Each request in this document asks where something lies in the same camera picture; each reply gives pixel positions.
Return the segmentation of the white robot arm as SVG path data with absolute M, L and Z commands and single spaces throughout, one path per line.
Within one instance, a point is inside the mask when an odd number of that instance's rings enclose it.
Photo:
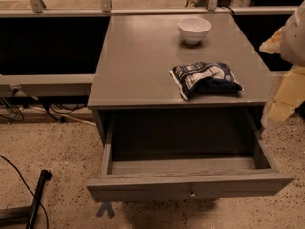
M 282 76 L 274 78 L 263 110 L 261 124 L 271 128 L 285 122 L 305 102 L 305 1 L 259 50 L 278 53 L 292 64 Z

